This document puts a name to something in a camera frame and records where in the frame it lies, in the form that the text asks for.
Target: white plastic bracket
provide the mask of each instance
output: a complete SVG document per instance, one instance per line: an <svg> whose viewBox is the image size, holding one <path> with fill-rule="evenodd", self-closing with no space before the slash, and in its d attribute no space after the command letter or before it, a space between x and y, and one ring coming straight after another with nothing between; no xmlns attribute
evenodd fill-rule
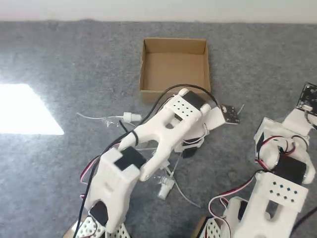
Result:
<svg viewBox="0 0 317 238"><path fill-rule="evenodd" d="M288 238L308 189L272 173L257 174L256 178L256 185L242 220L235 228L234 237ZM270 201L278 204L273 218L266 215Z"/></svg>
<svg viewBox="0 0 317 238"><path fill-rule="evenodd" d="M178 95L170 99L156 115L145 124L134 129L140 143L149 140L155 140L159 143L154 155L140 168L141 181L146 181L162 166L176 145L183 141L186 133L203 115L206 115L210 111L211 108L208 104L204 104L198 110L184 100L182 96L188 91L186 88L180 90ZM183 120L174 128L167 128L166 126L171 123L175 115L178 115ZM135 142L136 138L134 134L130 133L122 139L118 149L121 151L129 146L134 146Z"/></svg>

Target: box flap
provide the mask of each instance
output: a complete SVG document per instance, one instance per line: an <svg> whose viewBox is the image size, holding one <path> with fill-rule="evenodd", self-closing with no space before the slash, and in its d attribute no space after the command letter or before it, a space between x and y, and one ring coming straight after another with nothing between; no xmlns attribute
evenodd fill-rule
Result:
<svg viewBox="0 0 317 238"><path fill-rule="evenodd" d="M185 53L202 55L205 39L145 38L147 53Z"/></svg>

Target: circuit board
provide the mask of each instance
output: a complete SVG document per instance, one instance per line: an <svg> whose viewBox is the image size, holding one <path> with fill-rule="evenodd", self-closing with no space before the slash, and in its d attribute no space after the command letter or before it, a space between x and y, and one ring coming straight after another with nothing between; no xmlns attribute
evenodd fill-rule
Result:
<svg viewBox="0 0 317 238"><path fill-rule="evenodd" d="M239 116L233 106L221 104L220 106L223 117L228 124L239 124Z"/></svg>
<svg viewBox="0 0 317 238"><path fill-rule="evenodd" d="M300 110L307 111L309 114L317 116L317 86L306 83L298 100L297 107Z"/></svg>

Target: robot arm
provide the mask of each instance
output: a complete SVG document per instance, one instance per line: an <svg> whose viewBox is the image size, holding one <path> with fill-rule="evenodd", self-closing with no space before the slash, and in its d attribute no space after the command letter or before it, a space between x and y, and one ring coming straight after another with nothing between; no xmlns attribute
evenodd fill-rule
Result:
<svg viewBox="0 0 317 238"><path fill-rule="evenodd" d="M249 201L232 197L224 212L221 237L288 238L296 217L304 205L316 171L307 148L308 133L317 122L315 97L317 86L307 84L295 108L283 123L264 118L254 136L256 157L266 172L256 174L256 184ZM274 214L268 213L276 205Z"/></svg>
<svg viewBox="0 0 317 238"><path fill-rule="evenodd" d="M174 149L185 150L186 141L194 139L195 143L189 142L189 145L200 147L211 129L232 121L239 123L232 107L211 110L210 105L192 91L180 90L150 120L123 138L118 149L111 148L101 156L85 208L107 233L113 233L125 220L137 180L146 181L156 170L166 166L170 153ZM137 142L150 140L157 141L158 147L146 160L133 147Z"/></svg>

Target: white cable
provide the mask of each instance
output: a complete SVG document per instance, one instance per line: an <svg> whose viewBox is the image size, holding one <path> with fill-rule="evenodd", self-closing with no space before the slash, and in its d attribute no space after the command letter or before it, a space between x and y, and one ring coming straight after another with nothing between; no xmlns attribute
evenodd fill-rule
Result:
<svg viewBox="0 0 317 238"><path fill-rule="evenodd" d="M173 171L172 171L172 173L169 175L170 177L173 177L173 175L174 175L174 173L175 173L175 170L176 170L176 167L177 167L177 165L178 165L179 159L182 157L182 154L183 154L183 153L180 153L180 154L179 154L179 156L178 156L178 158L177 158L177 161L176 161L176 164L175 164L175 166L174 166L174 168L173 168Z"/></svg>
<svg viewBox="0 0 317 238"><path fill-rule="evenodd" d="M121 118L121 119L123 118L123 116L110 116L110 117L103 117L103 118L93 118L93 117L88 117L88 116L82 115L81 113L76 113L76 114L83 117L83 118L94 119L94 120L103 120L106 118Z"/></svg>
<svg viewBox="0 0 317 238"><path fill-rule="evenodd" d="M238 111L237 115L239 115L241 113L243 108L244 108L244 104L242 104L242 106L241 106L240 110Z"/></svg>
<svg viewBox="0 0 317 238"><path fill-rule="evenodd" d="M167 173L168 173L169 175L172 174L172 172L170 171L170 169L169 169L168 167L165 167L165 170L167 171ZM188 198L185 196L185 194L184 194L184 193L182 192L182 190L180 189L180 187L179 187L179 185L178 185L178 183L177 183L175 177L172 177L172 178L174 179L175 185L176 185L176 187L177 187L179 193L183 196L183 198L184 198L186 201L188 201L190 204L192 204L192 205L194 205L194 206L196 206L196 207L198 207L198 208L201 208L200 205L198 205L197 203L191 201L190 199L188 199Z"/></svg>
<svg viewBox="0 0 317 238"><path fill-rule="evenodd" d="M207 134L208 134L208 128L206 126L206 124L204 123L204 129L205 129L205 133L202 137L198 138L195 141L191 141L191 142L186 142L186 140L183 140L184 143L186 143L186 145L192 145L192 144L196 144L197 142L199 142L201 139L203 139Z"/></svg>
<svg viewBox="0 0 317 238"><path fill-rule="evenodd" d="M226 198L224 198L224 197L220 198L220 203L224 206L225 209L227 209L227 205L223 202L223 199L225 199L226 202L228 202L228 200Z"/></svg>

